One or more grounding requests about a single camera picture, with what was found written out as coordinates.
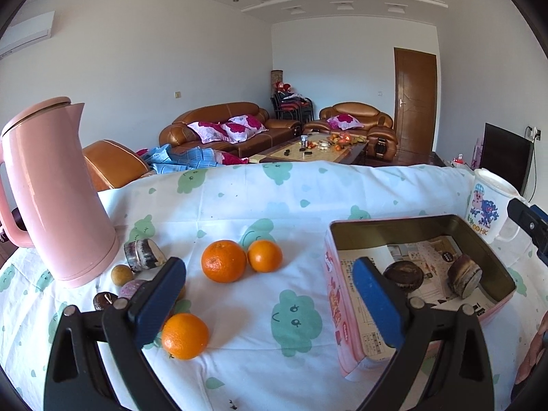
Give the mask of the person's right hand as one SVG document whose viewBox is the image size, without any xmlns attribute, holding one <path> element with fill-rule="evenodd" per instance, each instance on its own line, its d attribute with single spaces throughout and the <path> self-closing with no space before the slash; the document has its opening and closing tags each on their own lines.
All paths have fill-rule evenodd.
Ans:
<svg viewBox="0 0 548 411">
<path fill-rule="evenodd" d="M 543 319 L 540 321 L 538 330 L 531 341 L 531 345 L 527 350 L 525 358 L 518 368 L 518 373 L 516 373 L 516 378 L 514 381 L 515 384 L 519 384 L 524 381 L 531 374 L 531 369 L 537 364 L 537 361 L 540 360 L 540 356 L 543 354 L 543 334 L 547 331 L 547 328 L 548 312 L 544 314 Z"/>
</svg>

